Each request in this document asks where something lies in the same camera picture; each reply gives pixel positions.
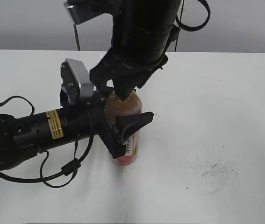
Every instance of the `cable connector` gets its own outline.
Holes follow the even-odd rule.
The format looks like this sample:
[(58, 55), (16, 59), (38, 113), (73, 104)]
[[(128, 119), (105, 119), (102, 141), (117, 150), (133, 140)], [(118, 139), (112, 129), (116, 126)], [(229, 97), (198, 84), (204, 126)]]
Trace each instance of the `cable connector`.
[(81, 167), (79, 160), (75, 158), (74, 160), (70, 161), (69, 163), (67, 163), (62, 167), (63, 174), (65, 176), (68, 176), (69, 174), (73, 173), (75, 170), (77, 172), (77, 169), (74, 169), (74, 165), (76, 165), (77, 169)]

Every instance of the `bottle label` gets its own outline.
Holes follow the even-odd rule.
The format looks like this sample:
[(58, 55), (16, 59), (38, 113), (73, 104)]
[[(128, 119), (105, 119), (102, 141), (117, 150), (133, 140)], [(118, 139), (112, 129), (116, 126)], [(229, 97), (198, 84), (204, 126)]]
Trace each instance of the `bottle label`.
[(135, 148), (136, 148), (136, 144), (137, 144), (137, 136), (138, 136), (138, 133), (134, 133), (125, 142), (125, 147), (126, 147), (125, 156), (132, 156), (133, 155)]

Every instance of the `robotic arm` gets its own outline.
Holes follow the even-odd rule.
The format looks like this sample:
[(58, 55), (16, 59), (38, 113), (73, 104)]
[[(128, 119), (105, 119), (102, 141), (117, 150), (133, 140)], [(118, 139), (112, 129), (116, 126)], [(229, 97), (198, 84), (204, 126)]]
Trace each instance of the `robotic arm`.
[[(112, 125), (104, 113), (106, 98), (114, 90), (121, 100), (126, 100), (134, 88), (143, 87), (150, 76), (166, 64), (165, 52), (177, 39), (182, 25), (178, 23), (177, 27), (173, 24), (180, 3), (181, 0), (68, 0), (64, 6), (74, 24), (103, 13), (113, 16), (111, 48), (90, 73), (80, 61), (66, 59), (62, 63), (62, 108), (34, 115), (33, 105), (28, 101), (32, 106), (28, 117), (15, 119), (0, 114), (0, 171), (11, 169), (48, 149), (90, 136), (87, 150), (56, 175), (19, 179), (0, 172), (0, 177), (24, 183), (44, 182), (71, 173), (74, 177), (96, 134), (113, 158), (125, 155), (124, 142), (150, 123), (153, 113), (118, 116)], [(113, 80), (114, 88), (107, 87), (108, 80)]]

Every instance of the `white tabletop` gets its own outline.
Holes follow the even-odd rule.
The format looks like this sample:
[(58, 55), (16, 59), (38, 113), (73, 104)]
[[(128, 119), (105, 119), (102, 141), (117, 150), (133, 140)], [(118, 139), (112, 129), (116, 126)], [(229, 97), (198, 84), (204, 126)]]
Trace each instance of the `white tabletop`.
[[(0, 102), (21, 95), (36, 113), (59, 108), (61, 62), (78, 59), (91, 69), (103, 55), (0, 50)], [(138, 90), (143, 111), (155, 113), (141, 130), (138, 159), (113, 164), (96, 137), (65, 188), (0, 179), (0, 224), (265, 223), (265, 54), (167, 55), (164, 69)], [(22, 117), (30, 107), (16, 99), (0, 112)], [(73, 150), (50, 150), (45, 174), (60, 171)], [(37, 178), (44, 156), (6, 173)]]

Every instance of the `screw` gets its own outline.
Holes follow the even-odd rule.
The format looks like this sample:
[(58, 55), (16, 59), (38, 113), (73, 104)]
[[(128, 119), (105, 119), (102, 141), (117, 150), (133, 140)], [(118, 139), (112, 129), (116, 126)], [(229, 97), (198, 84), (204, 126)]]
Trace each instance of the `screw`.
[(73, 84), (73, 83), (68, 83), (68, 87), (69, 87), (70, 89), (72, 89), (72, 88), (74, 87), (74, 84)]

